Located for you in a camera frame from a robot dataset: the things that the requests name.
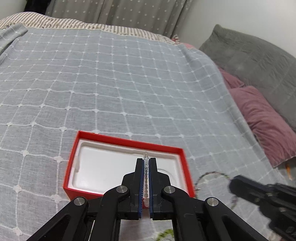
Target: bed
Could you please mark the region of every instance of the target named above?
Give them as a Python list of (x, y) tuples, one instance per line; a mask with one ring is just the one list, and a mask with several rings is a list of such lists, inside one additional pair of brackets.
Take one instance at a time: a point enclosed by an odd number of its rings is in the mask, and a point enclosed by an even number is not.
[[(205, 45), (206, 54), (139, 29), (30, 12), (0, 29), (0, 240), (28, 239), (69, 202), (62, 182), (78, 130), (183, 148), (198, 198), (217, 197), (278, 239), (257, 207), (228, 191), (238, 174), (287, 181)], [(169, 221), (144, 217), (122, 222), (120, 240), (173, 240)]]
[[(256, 87), (296, 132), (295, 57), (265, 40), (218, 24), (200, 50), (245, 85)], [(292, 157), (276, 167), (291, 186), (296, 185), (295, 161)]]

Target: curtain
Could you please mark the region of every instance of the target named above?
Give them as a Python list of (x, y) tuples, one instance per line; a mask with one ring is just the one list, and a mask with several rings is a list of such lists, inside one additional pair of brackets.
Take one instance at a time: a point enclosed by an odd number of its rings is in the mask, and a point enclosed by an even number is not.
[(192, 0), (51, 0), (46, 15), (140, 28), (171, 38), (182, 26)]

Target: white grid pattern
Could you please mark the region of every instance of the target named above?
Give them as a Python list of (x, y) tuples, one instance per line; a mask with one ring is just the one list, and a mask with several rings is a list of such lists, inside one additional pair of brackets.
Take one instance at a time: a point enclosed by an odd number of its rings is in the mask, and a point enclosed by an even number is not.
[[(32, 43), (33, 49), (26, 50)], [(53, 46), (59, 50), (45, 50)], [(68, 199), (60, 191), (63, 178), (60, 171), (62, 165), (65, 168), (77, 130), (181, 147), (186, 152), (193, 181), (214, 170), (230, 176), (242, 173), (268, 183), (278, 178), (226, 90), (217, 68), (198, 50), (188, 51), (182, 45), (101, 31), (55, 30), (53, 33), (52, 30), (30, 29), (3, 55), (0, 129), (5, 130), (3, 135), (0, 132), (0, 151), (22, 154), (15, 185), (0, 182), (0, 186), (16, 192), (15, 225), (0, 222), (0, 227), (16, 234), (11, 240), (19, 240), (21, 233), (30, 236), (66, 204)], [(35, 114), (22, 114), (24, 108)], [(18, 132), (26, 134), (27, 128), (30, 129), (24, 144), (26, 137), (18, 136)], [(25, 162), (36, 157), (56, 163), (49, 176), (42, 172), (33, 174), (37, 179), (43, 177), (46, 183), (54, 176), (55, 189), (50, 195), (23, 186)], [(216, 181), (213, 178), (201, 183), (199, 196), (206, 198), (209, 192), (230, 205), (230, 195), (221, 193)], [(22, 193), (36, 198), (32, 215), (39, 218), (42, 211), (39, 203), (42, 202), (48, 202), (49, 206), (54, 202), (54, 210), (48, 207), (40, 223), (33, 220), (28, 227), (23, 226), (19, 222), (25, 217), (18, 209), (24, 202), (19, 200)], [(250, 221), (258, 212), (254, 211), (255, 207), (246, 212), (246, 207), (247, 203), (239, 202), (236, 212)], [(260, 222), (256, 222), (254, 228), (264, 233), (267, 221), (258, 219)], [(144, 238), (153, 237), (157, 230), (153, 226), (153, 231)]]

